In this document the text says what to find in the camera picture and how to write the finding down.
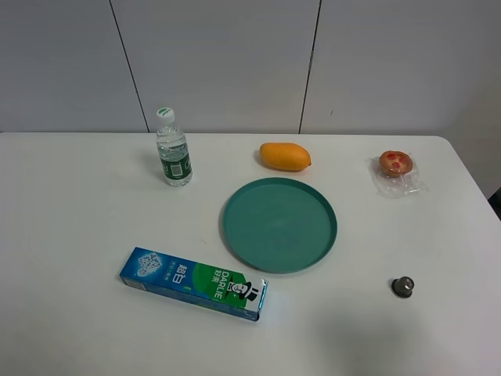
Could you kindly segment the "small grey coffee capsule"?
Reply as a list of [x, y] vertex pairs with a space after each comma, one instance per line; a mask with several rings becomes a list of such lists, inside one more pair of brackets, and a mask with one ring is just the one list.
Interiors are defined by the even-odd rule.
[[397, 279], [394, 279], [391, 282], [391, 291], [398, 298], [407, 299], [410, 298], [413, 294], [413, 289], [415, 287], [414, 281], [412, 278], [403, 276]]

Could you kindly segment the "round green plate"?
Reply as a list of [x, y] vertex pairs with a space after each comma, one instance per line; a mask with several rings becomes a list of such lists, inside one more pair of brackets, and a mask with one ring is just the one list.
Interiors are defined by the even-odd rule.
[[245, 265], [288, 274], [328, 255], [338, 222], [318, 190], [295, 179], [270, 177], [240, 187], [226, 201], [220, 230], [229, 251]]

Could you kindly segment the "yellow mango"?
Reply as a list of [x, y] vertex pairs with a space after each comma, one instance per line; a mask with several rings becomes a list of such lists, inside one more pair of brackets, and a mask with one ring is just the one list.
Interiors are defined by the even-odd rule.
[[288, 172], [300, 172], [312, 164], [309, 152], [295, 143], [263, 143], [259, 157], [266, 166]]

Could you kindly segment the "clear water bottle green label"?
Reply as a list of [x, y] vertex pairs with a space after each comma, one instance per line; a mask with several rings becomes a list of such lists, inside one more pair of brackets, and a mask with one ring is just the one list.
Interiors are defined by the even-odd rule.
[[175, 122], [175, 112], [170, 107], [157, 111], [160, 126], [157, 130], [157, 150], [167, 183], [181, 187], [188, 184], [193, 170], [184, 132]]

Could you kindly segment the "blue green toothpaste box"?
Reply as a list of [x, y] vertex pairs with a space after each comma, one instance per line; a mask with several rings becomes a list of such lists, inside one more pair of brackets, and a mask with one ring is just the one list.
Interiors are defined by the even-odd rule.
[[120, 278], [129, 287], [254, 322], [268, 287], [254, 275], [144, 248], [133, 250]]

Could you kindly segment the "wrapped pastry with red topping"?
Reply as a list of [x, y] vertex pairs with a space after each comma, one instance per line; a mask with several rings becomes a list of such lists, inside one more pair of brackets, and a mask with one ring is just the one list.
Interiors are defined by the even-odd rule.
[[379, 157], [366, 159], [377, 192], [388, 199], [400, 199], [427, 191], [411, 154], [398, 150], [384, 151]]

